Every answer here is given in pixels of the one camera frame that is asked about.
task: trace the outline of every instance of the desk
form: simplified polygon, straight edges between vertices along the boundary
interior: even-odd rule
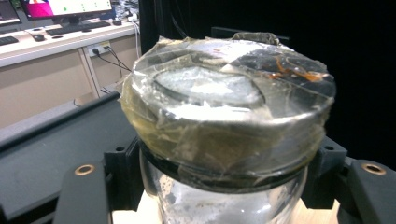
[[[119,68],[90,57],[87,46],[110,41],[129,68],[137,59],[135,28],[130,22],[57,39],[45,32],[58,26],[27,30],[43,34],[43,42],[35,42],[25,31],[6,34],[20,42],[0,47],[0,128],[75,99],[83,105],[101,97],[101,88],[120,80]],[[117,63],[110,53],[102,57]]]

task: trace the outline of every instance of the black cable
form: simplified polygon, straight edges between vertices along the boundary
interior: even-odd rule
[[[119,63],[122,63],[122,65],[124,65],[125,67],[128,67],[127,65],[125,65],[125,63],[123,63],[119,57],[117,56],[116,52],[114,51],[113,48],[111,48],[110,46],[106,46],[105,49],[108,49],[108,51],[110,51],[110,53],[117,59],[117,61],[119,61]]]
[[[106,87],[103,87],[103,89],[105,89],[107,91],[107,93],[111,93],[111,91],[108,90]]]
[[[79,105],[76,104],[76,99],[73,100],[73,105],[75,105],[76,107],[79,107]]]
[[[28,31],[26,31],[26,30],[24,30],[24,32],[28,33],[31,37],[33,37],[33,34],[32,34],[32,33],[28,32]]]
[[[100,54],[99,54],[99,50],[98,50],[98,49],[93,49],[92,52],[93,52],[96,56],[98,56],[98,58],[102,59],[103,61],[105,61],[105,62],[107,62],[107,63],[112,63],[112,64],[114,64],[114,65],[116,65],[116,66],[118,66],[118,67],[120,67],[120,68],[122,68],[122,69],[125,69],[125,70],[127,70],[127,71],[129,71],[129,72],[132,72],[131,69],[129,69],[129,68],[119,66],[119,65],[116,64],[116,63],[110,62],[110,61],[108,61],[108,60],[102,58],[102,57],[100,56]]]
[[[109,49],[109,46],[106,46],[105,49],[108,49],[108,51],[110,51],[110,53],[117,59],[117,63],[119,65],[119,69],[120,69],[120,78],[122,78],[122,71],[121,71],[119,58],[117,58],[117,55],[115,55],[115,53],[113,53],[113,51]]]

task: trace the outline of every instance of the electrical cable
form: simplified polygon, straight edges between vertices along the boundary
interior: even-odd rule
[[[139,33],[139,36],[140,36],[139,26],[134,21],[133,21],[133,25],[134,25],[134,29]],[[139,49],[137,47],[137,46],[139,46],[139,43],[137,42],[137,35],[134,35],[134,37],[136,38],[136,55],[137,55],[137,59],[139,59],[140,55],[139,55]]]
[[[180,26],[177,24],[177,21],[175,18],[172,16],[172,23],[175,25],[176,29],[178,30],[178,33],[181,35],[181,37],[186,38],[187,35],[184,33],[184,31],[180,28]]]
[[[122,71],[121,71],[121,66],[120,66],[120,63],[122,63],[122,61],[119,59],[119,57],[117,57],[117,54],[113,51],[113,49],[112,49],[111,47],[106,46],[105,49],[107,49],[108,51],[110,51],[110,53],[117,59],[117,63],[118,63],[118,65],[119,65],[119,69],[120,69],[120,78],[122,78]]]
[[[184,26],[184,32],[183,33],[186,34],[187,27],[186,27],[186,23],[183,20],[183,14],[181,13],[180,6],[178,5],[178,1],[177,0],[175,0],[175,3],[176,3],[176,6],[177,6],[178,14],[180,15],[181,23]]]
[[[119,61],[119,63],[122,63],[122,65],[124,65],[125,67],[128,67],[127,65],[125,65],[125,63],[123,63],[119,57],[117,56],[116,52],[114,51],[113,48],[111,48],[110,46],[105,46],[105,49],[107,49],[116,59],[117,61]]]
[[[107,62],[107,63],[114,64],[114,65],[118,66],[119,68],[122,68],[122,69],[125,69],[125,70],[129,71],[129,72],[132,72],[131,69],[129,69],[129,68],[127,68],[127,67],[125,66],[125,64],[124,64],[125,67],[123,67],[123,66],[120,66],[120,65],[118,65],[118,64],[116,64],[116,63],[110,62],[110,61],[108,61],[108,60],[102,58],[102,57],[100,56],[100,53],[99,53],[99,50],[98,50],[98,49],[93,49],[92,52],[93,52],[96,56],[98,56],[98,58],[102,59],[103,61],[105,61],[105,62]]]
[[[29,35],[31,35],[31,36],[33,37],[33,34],[32,34],[32,33],[28,32],[28,31],[26,31],[26,30],[24,30],[24,32],[28,33]]]
[[[76,104],[76,99],[73,100],[73,105],[75,105],[76,107],[80,107],[80,105]]]
[[[106,87],[103,87],[103,89],[105,89],[107,91],[107,93],[111,93],[111,91],[108,90]]]

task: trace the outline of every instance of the monitor screen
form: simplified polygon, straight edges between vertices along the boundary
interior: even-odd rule
[[[0,0],[0,26],[21,23],[17,11],[9,0]]]
[[[78,17],[108,12],[110,0],[21,0],[28,20]]]

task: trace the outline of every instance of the clear plastic wrap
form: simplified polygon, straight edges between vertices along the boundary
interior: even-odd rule
[[[272,34],[247,36],[260,42],[161,38],[123,81],[128,120],[153,155],[180,165],[182,182],[254,188],[301,170],[325,134],[326,66]]]

